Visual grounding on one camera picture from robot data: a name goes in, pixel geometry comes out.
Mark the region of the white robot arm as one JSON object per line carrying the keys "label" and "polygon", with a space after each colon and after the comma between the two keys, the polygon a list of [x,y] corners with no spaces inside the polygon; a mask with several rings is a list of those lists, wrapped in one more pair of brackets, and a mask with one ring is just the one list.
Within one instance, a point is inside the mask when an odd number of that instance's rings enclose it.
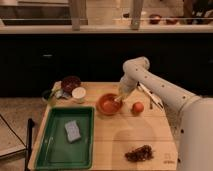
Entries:
{"label": "white robot arm", "polygon": [[213,98],[202,97],[148,71],[137,57],[123,63],[119,94],[127,98],[141,83],[181,117],[177,171],[213,171]]}

